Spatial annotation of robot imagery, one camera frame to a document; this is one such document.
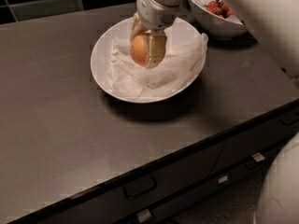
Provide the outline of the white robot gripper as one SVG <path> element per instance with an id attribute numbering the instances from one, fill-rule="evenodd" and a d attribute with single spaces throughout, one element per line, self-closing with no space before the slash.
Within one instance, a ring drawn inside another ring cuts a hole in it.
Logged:
<path id="1" fill-rule="evenodd" d="M 158 66 L 166 54 L 167 37 L 163 29 L 170 27 L 179 12 L 181 0 L 137 0 L 130 40 L 143 35 L 147 69 Z"/>

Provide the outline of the white robot base shell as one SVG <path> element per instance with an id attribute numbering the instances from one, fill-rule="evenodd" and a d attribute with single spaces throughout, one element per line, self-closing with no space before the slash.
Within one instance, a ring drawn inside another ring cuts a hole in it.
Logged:
<path id="1" fill-rule="evenodd" d="M 272 162 L 263 182 L 253 224 L 299 224 L 299 133 Z"/>

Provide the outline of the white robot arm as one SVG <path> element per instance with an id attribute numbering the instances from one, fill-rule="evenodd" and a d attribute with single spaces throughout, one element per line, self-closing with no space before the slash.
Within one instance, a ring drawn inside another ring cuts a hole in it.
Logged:
<path id="1" fill-rule="evenodd" d="M 182 0 L 136 0 L 131 36 L 150 31 L 160 49 L 164 30 L 178 16 Z M 298 0 L 223 0 L 291 79 L 299 77 Z"/>

